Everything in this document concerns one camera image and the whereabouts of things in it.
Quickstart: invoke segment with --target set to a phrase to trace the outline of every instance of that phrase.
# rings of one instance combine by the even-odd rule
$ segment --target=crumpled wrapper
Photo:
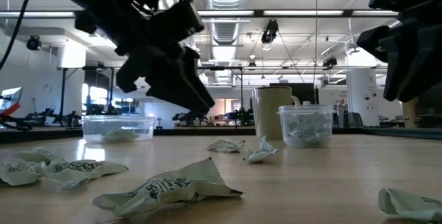
[[[37,147],[31,151],[19,151],[17,156],[28,162],[50,163],[59,158],[48,147]]]
[[[329,118],[321,113],[297,114],[287,118],[288,139],[299,147],[321,147],[330,134]]]
[[[91,179],[127,171],[128,168],[116,162],[79,160],[67,162],[63,158],[41,165],[41,174],[53,181],[62,190],[74,190]]]
[[[442,223],[442,201],[421,197],[398,189],[379,192],[379,209],[426,223]]]
[[[238,144],[234,144],[232,142],[226,140],[218,140],[213,144],[210,144],[207,147],[207,151],[220,151],[220,152],[231,152],[231,153],[240,153],[241,148],[245,145],[245,140],[239,142]]]
[[[279,152],[277,148],[272,147],[267,141],[266,136],[261,138],[260,148],[253,151],[247,152],[246,156],[243,158],[244,161],[249,163],[261,162],[269,156],[275,155]]]
[[[0,181],[11,186],[35,183],[41,176],[37,171],[39,164],[36,162],[18,162],[6,164],[0,162]]]
[[[171,203],[196,203],[208,196],[238,197],[242,192],[226,186],[211,158],[147,180],[127,193],[104,194],[93,200],[117,216],[133,216]]]
[[[102,136],[102,142],[132,142],[139,136],[132,130],[119,129],[105,133]]]

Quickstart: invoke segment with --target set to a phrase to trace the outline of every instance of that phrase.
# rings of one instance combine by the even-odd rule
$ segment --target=computer monitor
[[[9,109],[13,104],[20,102],[23,88],[6,89],[1,92],[0,111]]]

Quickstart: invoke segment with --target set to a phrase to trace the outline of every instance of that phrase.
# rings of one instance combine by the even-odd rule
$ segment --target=transparent plastic tub
[[[280,106],[282,137],[290,147],[320,148],[330,143],[333,106]]]
[[[86,142],[138,142],[152,139],[155,117],[84,116],[81,123]]]

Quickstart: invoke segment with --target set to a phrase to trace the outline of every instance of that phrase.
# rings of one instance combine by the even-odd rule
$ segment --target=wooden table
[[[254,143],[253,137],[231,137]],[[48,146],[67,160],[106,159],[130,171],[94,180],[75,192],[49,181],[25,187],[0,185],[0,223],[415,223],[389,220],[378,209],[383,187],[442,198],[442,142],[379,136],[334,136],[328,149],[293,149],[248,165],[242,155],[205,151],[217,137],[157,137],[138,144],[98,145],[51,140],[0,146],[13,151]],[[124,220],[91,204],[94,197],[135,189],[147,178],[211,156],[226,183],[242,198],[166,207]]]

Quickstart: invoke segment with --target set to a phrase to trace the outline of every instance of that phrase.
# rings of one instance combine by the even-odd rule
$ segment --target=cup
[[[291,96],[288,86],[267,86],[252,90],[253,117],[256,135],[259,140],[266,136],[268,140],[282,140],[279,115],[280,106],[300,105],[297,97]]]

